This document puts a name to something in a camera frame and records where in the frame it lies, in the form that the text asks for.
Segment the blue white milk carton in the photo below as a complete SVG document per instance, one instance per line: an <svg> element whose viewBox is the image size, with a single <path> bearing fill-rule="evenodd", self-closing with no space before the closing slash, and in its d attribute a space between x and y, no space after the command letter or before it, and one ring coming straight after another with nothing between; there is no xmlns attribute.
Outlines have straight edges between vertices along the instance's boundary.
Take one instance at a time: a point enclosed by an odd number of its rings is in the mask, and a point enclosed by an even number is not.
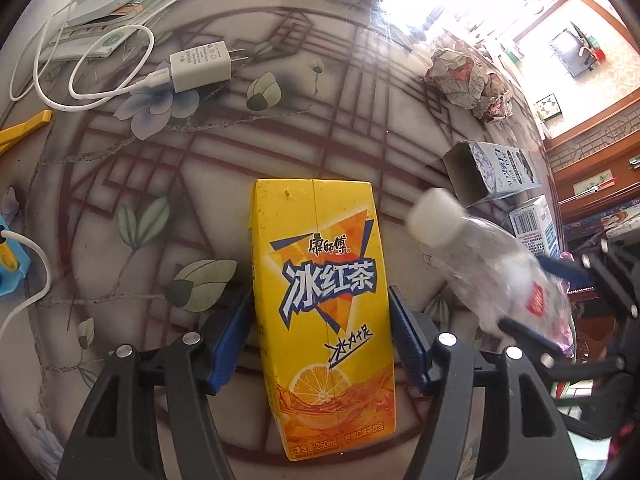
<svg viewBox="0 0 640 480"><path fill-rule="evenodd" d="M558 258L561 255L553 214L541 195L526 200L509 212L514 236L535 256Z"/></svg>

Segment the clear plastic bottle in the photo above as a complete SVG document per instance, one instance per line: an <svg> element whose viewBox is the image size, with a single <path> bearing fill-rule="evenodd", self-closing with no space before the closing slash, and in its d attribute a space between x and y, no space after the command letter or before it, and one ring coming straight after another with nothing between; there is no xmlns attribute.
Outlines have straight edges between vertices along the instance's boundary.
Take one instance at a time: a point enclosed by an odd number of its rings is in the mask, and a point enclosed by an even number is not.
<svg viewBox="0 0 640 480"><path fill-rule="evenodd" d="M508 318L562 351L573 345L570 302L560 280L513 235L470 216L444 188L423 193L406 229L484 333L510 344L514 338L499 327Z"/></svg>

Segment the yellow iced tea carton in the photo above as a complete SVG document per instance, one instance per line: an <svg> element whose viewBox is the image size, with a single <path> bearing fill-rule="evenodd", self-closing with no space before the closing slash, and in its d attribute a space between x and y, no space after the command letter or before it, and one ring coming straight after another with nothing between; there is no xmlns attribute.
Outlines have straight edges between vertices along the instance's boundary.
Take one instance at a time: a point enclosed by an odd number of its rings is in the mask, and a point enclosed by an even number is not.
<svg viewBox="0 0 640 480"><path fill-rule="evenodd" d="M250 238L262 371L288 459L392 434L394 346L370 183L260 179Z"/></svg>

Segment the newspaper ball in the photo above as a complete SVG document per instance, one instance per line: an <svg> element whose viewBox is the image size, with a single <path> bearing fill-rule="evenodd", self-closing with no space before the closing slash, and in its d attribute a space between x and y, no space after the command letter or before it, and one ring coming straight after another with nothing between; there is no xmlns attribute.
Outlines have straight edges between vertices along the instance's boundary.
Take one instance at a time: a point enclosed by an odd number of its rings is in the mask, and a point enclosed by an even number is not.
<svg viewBox="0 0 640 480"><path fill-rule="evenodd" d="M455 106L469 110L485 124L512 115L509 81L477 55L438 49L431 57L425 81Z"/></svg>

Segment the yellow plastic tool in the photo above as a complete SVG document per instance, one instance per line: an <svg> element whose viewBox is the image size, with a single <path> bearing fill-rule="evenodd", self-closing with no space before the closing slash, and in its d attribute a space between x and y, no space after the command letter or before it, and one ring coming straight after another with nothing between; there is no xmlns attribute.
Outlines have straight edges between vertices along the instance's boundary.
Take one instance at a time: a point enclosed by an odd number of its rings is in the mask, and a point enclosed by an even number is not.
<svg viewBox="0 0 640 480"><path fill-rule="evenodd" d="M26 122L21 122L15 126L5 128L0 131L0 155L3 155L15 144L29 136L31 133L38 129L49 125L53 117L52 110L43 110L42 112L35 114Z"/></svg>

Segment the white usb charger plug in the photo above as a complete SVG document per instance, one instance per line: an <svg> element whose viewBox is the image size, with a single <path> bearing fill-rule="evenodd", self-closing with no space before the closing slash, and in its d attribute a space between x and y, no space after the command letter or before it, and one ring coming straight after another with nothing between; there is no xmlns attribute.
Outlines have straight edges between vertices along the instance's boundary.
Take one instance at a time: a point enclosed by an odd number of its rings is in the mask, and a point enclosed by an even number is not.
<svg viewBox="0 0 640 480"><path fill-rule="evenodd" d="M224 41L173 53L169 57L169 70L175 92L230 80L232 63L247 60L243 53L243 49L229 50Z"/></svg>

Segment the stack of magazines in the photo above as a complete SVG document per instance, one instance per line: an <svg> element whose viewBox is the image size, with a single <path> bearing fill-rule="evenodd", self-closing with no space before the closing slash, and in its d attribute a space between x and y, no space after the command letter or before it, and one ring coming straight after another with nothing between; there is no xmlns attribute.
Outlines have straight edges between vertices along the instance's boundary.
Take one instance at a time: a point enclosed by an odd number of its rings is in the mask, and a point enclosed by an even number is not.
<svg viewBox="0 0 640 480"><path fill-rule="evenodd" d="M38 62L77 60L84 54L90 42L102 35L128 24L145 24L152 21L156 14L164 12L178 0L130 0L111 14L98 18L83 25L70 26L67 24L70 15L70 7L74 0L62 10L63 17L55 18L53 24L59 27L50 27L47 37L50 39L42 45Z"/></svg>

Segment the wall television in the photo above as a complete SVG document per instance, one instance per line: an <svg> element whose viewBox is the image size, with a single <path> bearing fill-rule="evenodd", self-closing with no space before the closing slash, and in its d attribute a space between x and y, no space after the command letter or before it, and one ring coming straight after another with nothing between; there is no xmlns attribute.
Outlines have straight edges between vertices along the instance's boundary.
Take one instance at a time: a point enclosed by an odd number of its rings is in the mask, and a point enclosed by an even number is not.
<svg viewBox="0 0 640 480"><path fill-rule="evenodd" d="M550 47L573 78L592 70L597 63L582 40L567 28L551 40Z"/></svg>

